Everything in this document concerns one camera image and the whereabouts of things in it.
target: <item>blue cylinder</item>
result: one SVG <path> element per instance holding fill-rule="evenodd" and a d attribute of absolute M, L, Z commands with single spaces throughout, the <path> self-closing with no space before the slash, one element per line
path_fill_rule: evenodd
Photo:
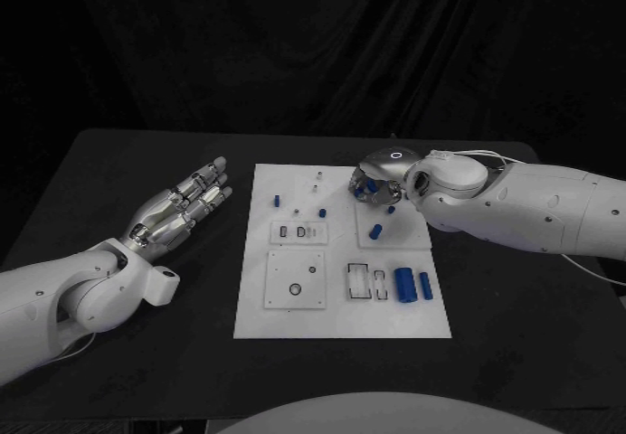
<path fill-rule="evenodd" d="M 417 301 L 414 272 L 408 268 L 395 269 L 395 287 L 398 289 L 398 300 L 401 303 Z"/>
<path fill-rule="evenodd" d="M 373 179 L 368 178 L 368 189 L 372 193 L 378 191 L 378 187 L 375 186 Z"/>
<path fill-rule="evenodd" d="M 424 299 L 431 300 L 432 291 L 430 290 L 430 280 L 428 280 L 427 272 L 419 273 L 419 283 L 421 283 L 421 291 L 424 292 Z"/>
<path fill-rule="evenodd" d="M 378 235 L 382 232 L 382 226 L 379 224 L 373 225 L 372 231 L 369 232 L 369 238 L 372 240 L 378 240 Z"/>

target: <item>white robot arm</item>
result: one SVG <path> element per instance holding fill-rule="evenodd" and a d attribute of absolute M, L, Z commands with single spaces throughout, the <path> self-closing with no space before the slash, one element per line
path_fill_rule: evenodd
<path fill-rule="evenodd" d="M 473 151 L 401 147 L 360 162 L 349 190 L 394 204 L 401 192 L 441 231 L 464 231 L 519 250 L 626 260 L 626 182 L 555 165 L 513 163 L 489 170 Z"/>
<path fill-rule="evenodd" d="M 0 386 L 55 360 L 81 337 L 119 326 L 143 299 L 169 304 L 180 278 L 151 263 L 231 195 L 223 171 L 219 157 L 157 194 L 119 240 L 0 274 Z"/>

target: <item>white platform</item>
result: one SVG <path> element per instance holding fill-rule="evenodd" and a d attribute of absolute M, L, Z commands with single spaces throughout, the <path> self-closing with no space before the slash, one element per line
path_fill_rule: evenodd
<path fill-rule="evenodd" d="M 352 171 L 353 167 L 333 166 L 255 167 L 235 338 L 451 337 L 430 254 L 428 226 L 408 201 L 395 205 L 392 214 L 388 214 L 386 207 L 356 202 L 347 191 Z M 278 208 L 274 206 L 275 194 L 280 195 Z M 327 211 L 326 218 L 319 217 L 320 208 Z M 272 222 L 326 222 L 327 244 L 271 244 Z M 366 236 L 373 222 L 383 226 L 383 231 L 378 242 L 372 241 L 375 244 L 370 245 Z M 303 255 L 323 252 L 326 294 L 316 301 L 324 303 L 324 308 L 308 304 L 313 298 L 304 303 L 306 307 L 295 303 L 285 308 L 265 308 L 265 301 L 275 298 L 277 291 L 284 296 L 284 291 L 288 291 L 280 287 L 284 283 L 281 277 L 267 274 L 271 250 L 303 250 Z M 347 263 L 366 263 L 372 278 L 376 269 L 385 271 L 388 300 L 378 300 L 375 295 L 365 300 L 349 298 Z M 284 279 L 310 278 L 298 274 L 308 272 L 307 267 L 291 270 Z M 415 276 L 418 301 L 408 304 L 398 301 L 395 289 L 394 269 L 399 267 L 412 268 Z M 432 300 L 424 300 L 417 279 L 421 271 L 428 273 Z M 271 296 L 265 296 L 265 281 L 274 282 L 267 290 Z"/>

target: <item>black table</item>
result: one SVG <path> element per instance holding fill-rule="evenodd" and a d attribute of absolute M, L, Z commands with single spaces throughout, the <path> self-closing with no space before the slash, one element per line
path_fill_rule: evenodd
<path fill-rule="evenodd" d="M 181 276 L 76 358 L 0 389 L 0 419 L 245 417 L 342 392 L 422 392 L 507 408 L 626 403 L 626 312 L 610 286 L 558 256 L 430 231 L 453 339 L 233 340 L 255 163 L 355 165 L 376 149 L 519 143 L 89 130 L 49 184 L 3 269 L 117 237 L 144 200 L 216 156 L 233 195 L 160 264 Z M 578 259 L 598 271 L 593 259 Z"/>

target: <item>robotic hand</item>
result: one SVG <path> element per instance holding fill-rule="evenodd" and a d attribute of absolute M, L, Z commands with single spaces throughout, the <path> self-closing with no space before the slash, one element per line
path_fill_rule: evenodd
<path fill-rule="evenodd" d="M 145 202 L 119 240 L 0 274 L 0 385 L 53 361 L 81 337 L 119 326 L 143 299 L 169 304 L 180 278 L 151 262 L 231 195 L 225 179 L 219 157 Z"/>
<path fill-rule="evenodd" d="M 626 183 L 555 165 L 487 169 L 476 155 L 516 161 L 490 151 L 422 157 L 402 147 L 382 149 L 359 163 L 347 189 L 359 201 L 386 205 L 405 191 L 441 231 L 519 250 L 626 260 Z"/>

